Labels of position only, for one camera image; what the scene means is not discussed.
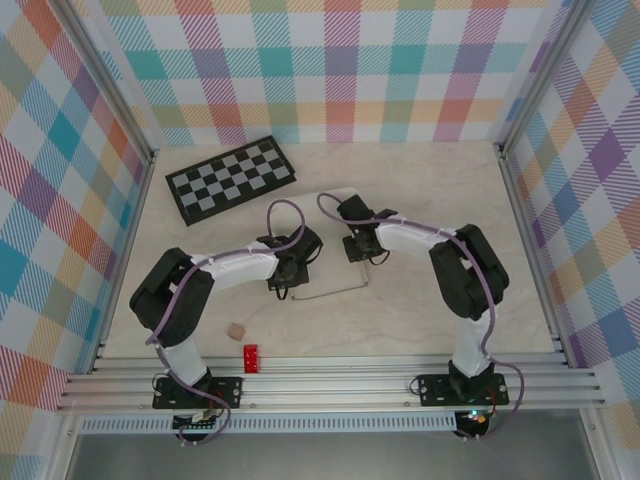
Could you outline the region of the white paper box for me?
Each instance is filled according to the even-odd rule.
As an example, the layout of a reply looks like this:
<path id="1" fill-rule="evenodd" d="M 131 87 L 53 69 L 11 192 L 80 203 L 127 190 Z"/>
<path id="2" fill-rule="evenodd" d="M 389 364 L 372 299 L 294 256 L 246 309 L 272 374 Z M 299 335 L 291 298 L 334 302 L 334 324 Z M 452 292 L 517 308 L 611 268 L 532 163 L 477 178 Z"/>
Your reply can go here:
<path id="1" fill-rule="evenodd" d="M 292 297 L 297 301 L 333 295 L 359 289 L 368 284 L 363 263 L 351 263 L 343 245 L 350 237 L 347 225 L 332 220 L 319 209 L 318 193 L 290 197 L 304 213 L 306 225 L 323 242 L 319 256 L 307 267 L 309 282 L 293 289 Z"/>

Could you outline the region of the black and grey checkerboard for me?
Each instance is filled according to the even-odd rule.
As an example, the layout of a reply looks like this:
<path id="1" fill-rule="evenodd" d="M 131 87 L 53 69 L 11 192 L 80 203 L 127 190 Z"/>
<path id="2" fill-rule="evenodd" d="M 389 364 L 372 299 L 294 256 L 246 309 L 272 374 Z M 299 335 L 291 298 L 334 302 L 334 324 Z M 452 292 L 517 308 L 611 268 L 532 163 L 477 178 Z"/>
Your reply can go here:
<path id="1" fill-rule="evenodd" d="M 165 176 L 184 223 L 192 226 L 296 181 L 272 136 Z"/>

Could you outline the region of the small controller board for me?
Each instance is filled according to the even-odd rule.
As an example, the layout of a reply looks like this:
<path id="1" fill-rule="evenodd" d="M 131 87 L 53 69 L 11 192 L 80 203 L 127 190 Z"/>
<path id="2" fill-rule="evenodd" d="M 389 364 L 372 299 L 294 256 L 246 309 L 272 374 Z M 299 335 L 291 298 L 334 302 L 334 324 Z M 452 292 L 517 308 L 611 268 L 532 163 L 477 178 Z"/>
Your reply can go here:
<path id="1" fill-rule="evenodd" d="M 205 410 L 172 417 L 172 429 L 183 435 L 206 435 L 214 430 L 219 415 Z"/>
<path id="2" fill-rule="evenodd" d="M 489 430 L 492 416 L 493 413 L 490 411 L 470 410 L 456 412 L 456 430 L 454 433 L 461 438 L 467 439 L 484 436 Z"/>

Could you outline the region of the aluminium rail frame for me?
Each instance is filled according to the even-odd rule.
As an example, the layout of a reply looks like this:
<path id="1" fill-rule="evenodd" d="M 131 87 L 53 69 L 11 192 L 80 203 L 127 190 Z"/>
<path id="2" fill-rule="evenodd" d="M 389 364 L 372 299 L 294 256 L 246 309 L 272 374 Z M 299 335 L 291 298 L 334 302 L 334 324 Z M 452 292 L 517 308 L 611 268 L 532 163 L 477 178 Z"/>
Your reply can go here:
<path id="1" fill-rule="evenodd" d="M 602 408 L 603 390 L 589 369 L 572 368 L 561 352 L 507 354 L 523 378 L 499 367 L 509 396 L 524 383 L 522 406 L 530 410 Z M 447 370 L 445 355 L 263 358 L 247 374 L 239 358 L 210 358 L 213 374 L 243 377 L 240 410 L 264 412 L 392 411 L 419 408 L 410 381 Z M 151 358 L 99 358 L 93 370 L 73 375 L 58 404 L 60 412 L 148 412 L 152 380 L 161 371 Z"/>

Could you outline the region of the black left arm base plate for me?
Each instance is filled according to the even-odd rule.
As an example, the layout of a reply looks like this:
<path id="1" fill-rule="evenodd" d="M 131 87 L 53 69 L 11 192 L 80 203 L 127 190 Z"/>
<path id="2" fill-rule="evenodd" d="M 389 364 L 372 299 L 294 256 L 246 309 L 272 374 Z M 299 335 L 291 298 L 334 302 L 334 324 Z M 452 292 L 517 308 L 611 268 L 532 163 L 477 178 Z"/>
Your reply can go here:
<path id="1" fill-rule="evenodd" d="M 242 382 L 241 377 L 207 377 L 198 381 L 194 388 L 224 400 L 231 409 L 237 409 L 241 401 Z M 168 376 L 157 378 L 153 383 L 153 389 L 151 406 L 156 410 L 220 408 L 218 403 L 184 389 Z"/>

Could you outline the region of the aluminium side rail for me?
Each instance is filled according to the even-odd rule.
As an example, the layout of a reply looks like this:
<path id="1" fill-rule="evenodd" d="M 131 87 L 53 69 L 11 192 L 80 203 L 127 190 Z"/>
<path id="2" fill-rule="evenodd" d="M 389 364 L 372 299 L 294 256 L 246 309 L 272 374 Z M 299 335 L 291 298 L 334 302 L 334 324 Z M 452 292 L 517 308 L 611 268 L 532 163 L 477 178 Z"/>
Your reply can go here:
<path id="1" fill-rule="evenodd" d="M 160 150 L 155 149 L 145 163 L 139 195 L 130 217 L 121 256 L 116 263 L 115 276 L 108 290 L 109 295 L 106 304 L 98 317 L 90 338 L 87 359 L 81 367 L 81 373 L 90 373 L 92 371 L 93 365 L 99 356 L 100 348 L 106 344 L 159 153 Z"/>
<path id="2" fill-rule="evenodd" d="M 515 222 L 524 247 L 529 270 L 536 287 L 539 303 L 544 314 L 550 334 L 557 340 L 561 347 L 561 352 L 565 356 L 565 363 L 570 368 L 576 368 L 576 358 L 571 349 L 569 338 L 564 326 L 560 321 L 559 310 L 552 295 L 552 289 L 545 275 L 540 253 L 537 249 L 537 242 L 531 225 L 528 222 L 524 200 L 515 181 L 515 177 L 507 156 L 502 152 L 499 144 L 493 144 L 493 150 L 497 159 L 498 167 L 506 188 L 507 196 L 511 204 L 511 209 L 515 217 Z"/>

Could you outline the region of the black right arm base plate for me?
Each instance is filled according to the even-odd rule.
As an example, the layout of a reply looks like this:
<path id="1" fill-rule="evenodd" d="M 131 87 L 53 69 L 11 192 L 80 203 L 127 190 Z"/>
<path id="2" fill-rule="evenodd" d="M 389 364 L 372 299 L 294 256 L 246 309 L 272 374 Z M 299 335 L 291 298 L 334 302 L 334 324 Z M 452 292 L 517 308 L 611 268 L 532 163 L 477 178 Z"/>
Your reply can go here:
<path id="1" fill-rule="evenodd" d="M 423 407 L 503 406 L 510 402 L 505 378 L 492 373 L 473 379 L 450 374 L 417 377 L 417 392 Z"/>

